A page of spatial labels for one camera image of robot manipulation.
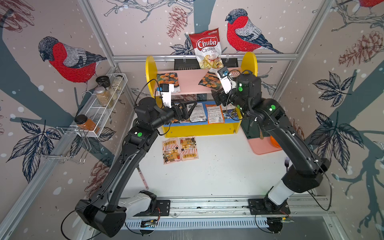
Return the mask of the black orange marigold seed bag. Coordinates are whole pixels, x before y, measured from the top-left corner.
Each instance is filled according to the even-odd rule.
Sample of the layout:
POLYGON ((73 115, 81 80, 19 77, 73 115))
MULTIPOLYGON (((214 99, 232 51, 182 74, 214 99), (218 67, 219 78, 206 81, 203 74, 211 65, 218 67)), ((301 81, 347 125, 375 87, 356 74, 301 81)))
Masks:
POLYGON ((216 91, 220 90, 222 88, 222 84, 217 76, 217 71, 217 69, 209 69, 209 71, 200 80, 199 85, 216 91))

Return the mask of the pink storefront seed bag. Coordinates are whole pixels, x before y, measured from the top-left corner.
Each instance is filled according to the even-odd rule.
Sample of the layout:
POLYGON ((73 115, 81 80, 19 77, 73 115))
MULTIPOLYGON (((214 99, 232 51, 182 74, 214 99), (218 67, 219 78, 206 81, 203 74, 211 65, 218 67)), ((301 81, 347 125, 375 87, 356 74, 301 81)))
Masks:
POLYGON ((199 158, 195 136, 180 138, 180 154, 182 161, 199 158))
POLYGON ((234 69, 234 70, 229 71, 229 76, 233 79, 237 78, 240 75, 241 75, 241 72, 238 69, 234 69))
POLYGON ((170 138, 166 141, 162 141, 164 165, 180 162, 182 160, 179 146, 178 138, 170 138))

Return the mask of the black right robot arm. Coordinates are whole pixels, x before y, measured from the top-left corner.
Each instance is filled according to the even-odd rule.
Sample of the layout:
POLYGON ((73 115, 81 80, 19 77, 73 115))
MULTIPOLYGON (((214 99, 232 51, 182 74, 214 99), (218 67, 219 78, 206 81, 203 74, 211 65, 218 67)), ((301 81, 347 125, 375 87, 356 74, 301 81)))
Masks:
POLYGON ((263 199, 262 209, 267 213, 278 212, 294 193, 304 193, 320 186, 326 178, 331 162, 316 155, 291 125, 283 108, 276 100, 262 97, 261 78, 246 70, 232 77, 226 68, 217 76, 222 89, 212 91, 218 106, 232 104, 262 132, 272 136, 292 162, 282 179, 263 199))

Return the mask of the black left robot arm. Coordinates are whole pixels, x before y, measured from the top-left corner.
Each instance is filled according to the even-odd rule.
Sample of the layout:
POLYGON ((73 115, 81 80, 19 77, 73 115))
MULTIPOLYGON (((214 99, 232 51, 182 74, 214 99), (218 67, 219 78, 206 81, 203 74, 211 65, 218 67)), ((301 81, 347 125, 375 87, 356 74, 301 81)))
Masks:
POLYGON ((129 198, 124 207, 119 201, 135 169, 160 135, 158 129, 171 124, 172 120, 189 119, 196 105, 196 101, 188 101, 160 108, 151 97, 143 98, 135 105, 137 118, 123 141, 117 160, 100 188, 88 200, 79 200, 75 207, 85 224, 112 238, 127 218, 160 213, 156 195, 147 190, 129 198))

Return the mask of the orange bordered seed bag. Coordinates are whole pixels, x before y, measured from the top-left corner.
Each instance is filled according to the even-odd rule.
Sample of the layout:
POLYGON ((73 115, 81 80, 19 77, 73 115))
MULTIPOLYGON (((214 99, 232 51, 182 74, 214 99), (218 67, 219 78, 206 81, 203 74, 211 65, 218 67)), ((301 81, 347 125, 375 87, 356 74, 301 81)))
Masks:
POLYGON ((223 124, 225 122, 221 106, 206 105, 209 124, 223 124))

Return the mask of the blue flower seed bag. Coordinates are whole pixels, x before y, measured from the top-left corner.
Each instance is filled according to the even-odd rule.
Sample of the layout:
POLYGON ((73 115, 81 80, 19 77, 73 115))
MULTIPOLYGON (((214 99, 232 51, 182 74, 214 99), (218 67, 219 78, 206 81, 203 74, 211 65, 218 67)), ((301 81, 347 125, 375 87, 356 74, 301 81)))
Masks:
POLYGON ((238 112, 236 110, 236 107, 232 104, 228 104, 226 106, 221 105, 223 117, 225 120, 238 120, 238 112))

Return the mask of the yellow two-tier shelf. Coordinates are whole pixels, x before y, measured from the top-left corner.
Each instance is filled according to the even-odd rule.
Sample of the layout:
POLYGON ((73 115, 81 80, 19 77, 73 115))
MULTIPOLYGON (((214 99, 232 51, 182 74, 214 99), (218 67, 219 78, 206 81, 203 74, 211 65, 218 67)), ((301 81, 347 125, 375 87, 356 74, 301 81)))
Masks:
POLYGON ((179 105, 184 97, 193 101, 195 97, 207 95, 206 100, 198 100, 192 115, 185 120, 172 120, 163 126, 167 138, 189 136, 213 136, 236 134, 241 126, 241 112, 232 105, 216 104, 212 99, 212 91, 220 86, 220 80, 213 69, 168 70, 159 71, 152 56, 146 59, 146 77, 150 94, 156 98, 158 105, 164 105, 157 91, 158 84, 170 84, 175 90, 167 93, 175 105, 179 105))

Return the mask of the marigold seed bag left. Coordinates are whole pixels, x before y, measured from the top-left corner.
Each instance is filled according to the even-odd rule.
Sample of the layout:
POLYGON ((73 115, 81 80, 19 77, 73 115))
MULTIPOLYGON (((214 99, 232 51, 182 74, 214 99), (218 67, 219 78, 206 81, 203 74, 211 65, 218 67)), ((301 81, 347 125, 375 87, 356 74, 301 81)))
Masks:
POLYGON ((176 72, 157 74, 157 81, 160 86, 163 84, 173 84, 175 93, 181 91, 178 74, 176 72))

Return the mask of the red Chuba chips bag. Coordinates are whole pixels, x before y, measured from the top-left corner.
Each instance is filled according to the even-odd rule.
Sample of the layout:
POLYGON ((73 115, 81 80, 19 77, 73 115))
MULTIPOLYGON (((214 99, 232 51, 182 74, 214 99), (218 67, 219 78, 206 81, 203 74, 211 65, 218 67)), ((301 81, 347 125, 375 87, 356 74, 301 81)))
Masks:
POLYGON ((224 67, 221 54, 219 29, 189 35, 194 53, 201 69, 221 69, 224 67))

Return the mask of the dark green cloth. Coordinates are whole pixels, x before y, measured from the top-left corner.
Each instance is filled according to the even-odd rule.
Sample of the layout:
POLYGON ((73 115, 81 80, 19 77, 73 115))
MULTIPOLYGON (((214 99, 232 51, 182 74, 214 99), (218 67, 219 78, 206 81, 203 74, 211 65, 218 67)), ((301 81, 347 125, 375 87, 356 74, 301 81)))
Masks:
POLYGON ((253 119, 245 118, 241 122, 241 127, 245 133, 247 139, 263 139, 264 135, 257 122, 253 119))

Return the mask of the pink tray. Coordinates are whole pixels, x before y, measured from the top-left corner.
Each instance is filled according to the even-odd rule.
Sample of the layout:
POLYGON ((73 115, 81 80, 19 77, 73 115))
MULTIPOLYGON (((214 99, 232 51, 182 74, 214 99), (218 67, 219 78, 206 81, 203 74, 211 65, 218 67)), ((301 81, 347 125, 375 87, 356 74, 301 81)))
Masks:
POLYGON ((247 139, 248 143, 252 149, 252 151, 256 155, 264 155, 264 154, 269 154, 277 151, 281 151, 282 149, 276 148, 271 144, 270 141, 270 135, 267 133, 263 133, 264 138, 260 139, 247 139))

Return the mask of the orange bowl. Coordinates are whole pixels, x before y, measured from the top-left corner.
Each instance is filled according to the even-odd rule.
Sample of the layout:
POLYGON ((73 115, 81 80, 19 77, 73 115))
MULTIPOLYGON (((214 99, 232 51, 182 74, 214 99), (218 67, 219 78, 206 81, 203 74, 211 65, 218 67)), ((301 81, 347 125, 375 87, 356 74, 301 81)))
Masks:
POLYGON ((279 143, 276 141, 276 139, 273 136, 270 136, 270 141, 274 147, 279 148, 279 149, 281 148, 281 146, 279 145, 279 143))

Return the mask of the pale spice jar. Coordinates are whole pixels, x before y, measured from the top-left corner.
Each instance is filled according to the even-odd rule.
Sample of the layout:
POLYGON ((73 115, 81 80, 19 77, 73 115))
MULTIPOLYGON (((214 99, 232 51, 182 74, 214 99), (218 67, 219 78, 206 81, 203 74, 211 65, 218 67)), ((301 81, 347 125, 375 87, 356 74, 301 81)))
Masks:
POLYGON ((112 82, 112 88, 116 91, 120 91, 122 89, 122 84, 124 77, 122 75, 116 75, 114 76, 114 80, 112 82))

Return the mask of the tan spice jar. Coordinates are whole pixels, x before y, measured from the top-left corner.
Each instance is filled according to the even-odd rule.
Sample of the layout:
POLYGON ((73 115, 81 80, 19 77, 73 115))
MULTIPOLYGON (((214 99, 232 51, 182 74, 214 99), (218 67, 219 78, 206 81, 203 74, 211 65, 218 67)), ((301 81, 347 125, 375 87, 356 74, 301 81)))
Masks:
POLYGON ((111 102, 111 95, 108 90, 106 90, 104 87, 96 87, 94 90, 94 93, 96 94, 96 97, 101 105, 101 107, 105 107, 110 109, 113 105, 111 102))

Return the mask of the black lid spice jar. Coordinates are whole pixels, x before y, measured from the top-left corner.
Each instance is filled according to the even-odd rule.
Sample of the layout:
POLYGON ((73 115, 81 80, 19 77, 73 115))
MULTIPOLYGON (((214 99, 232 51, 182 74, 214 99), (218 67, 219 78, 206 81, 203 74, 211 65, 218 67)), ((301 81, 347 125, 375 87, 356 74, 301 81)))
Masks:
POLYGON ((96 78, 96 83, 99 86, 104 87, 106 90, 108 90, 111 95, 113 95, 115 93, 115 90, 112 88, 111 81, 110 81, 110 78, 108 76, 99 76, 99 77, 97 77, 96 78))

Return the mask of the dark purple fork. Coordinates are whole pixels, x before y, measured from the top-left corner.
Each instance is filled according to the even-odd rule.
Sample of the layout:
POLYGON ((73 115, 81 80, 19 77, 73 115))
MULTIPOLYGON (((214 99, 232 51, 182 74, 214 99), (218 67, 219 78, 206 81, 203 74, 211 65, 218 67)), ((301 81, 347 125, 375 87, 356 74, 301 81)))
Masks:
POLYGON ((286 171, 288 171, 289 166, 290 166, 290 158, 288 158, 288 157, 285 158, 284 165, 286 167, 286 171))

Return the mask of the orange spice jar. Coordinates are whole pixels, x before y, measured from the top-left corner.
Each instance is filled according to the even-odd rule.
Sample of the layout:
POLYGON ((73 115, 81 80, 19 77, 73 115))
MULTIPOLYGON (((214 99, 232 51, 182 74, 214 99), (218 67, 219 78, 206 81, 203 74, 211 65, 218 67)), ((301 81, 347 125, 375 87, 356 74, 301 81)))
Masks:
POLYGON ((77 126, 83 130, 93 131, 97 127, 96 124, 86 115, 77 115, 74 121, 77 126))

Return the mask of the pink handled fork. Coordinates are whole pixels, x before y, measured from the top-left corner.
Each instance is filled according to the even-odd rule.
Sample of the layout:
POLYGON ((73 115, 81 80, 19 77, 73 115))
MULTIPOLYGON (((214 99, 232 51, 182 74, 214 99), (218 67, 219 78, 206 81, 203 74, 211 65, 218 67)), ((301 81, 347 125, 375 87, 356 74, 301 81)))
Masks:
POLYGON ((146 179, 145 179, 145 177, 144 177, 144 175, 143 175, 143 173, 142 173, 140 167, 137 167, 137 170, 138 170, 138 173, 139 173, 139 175, 140 175, 140 177, 141 177, 141 180, 142 180, 142 182, 143 182, 143 184, 144 184, 144 186, 145 186, 145 189, 146 189, 146 190, 149 190, 148 183, 147 183, 147 181, 146 181, 146 179))

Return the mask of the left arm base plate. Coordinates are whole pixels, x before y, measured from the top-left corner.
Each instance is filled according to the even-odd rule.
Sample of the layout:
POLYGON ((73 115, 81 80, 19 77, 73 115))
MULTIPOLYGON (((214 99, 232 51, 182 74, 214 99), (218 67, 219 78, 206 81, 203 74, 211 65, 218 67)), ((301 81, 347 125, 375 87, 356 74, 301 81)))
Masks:
POLYGON ((158 216, 169 216, 170 215, 170 200, 157 200, 156 206, 154 209, 149 209, 148 211, 141 212, 135 215, 135 217, 158 217, 158 216))

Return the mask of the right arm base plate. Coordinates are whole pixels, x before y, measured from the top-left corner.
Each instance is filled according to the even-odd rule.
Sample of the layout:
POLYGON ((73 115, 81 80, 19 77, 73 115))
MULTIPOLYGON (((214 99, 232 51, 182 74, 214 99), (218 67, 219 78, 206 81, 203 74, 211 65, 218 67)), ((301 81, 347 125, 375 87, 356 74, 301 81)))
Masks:
POLYGON ((248 199, 247 208, 251 215, 290 215, 291 211, 287 200, 281 205, 276 205, 268 198, 264 199, 248 199))

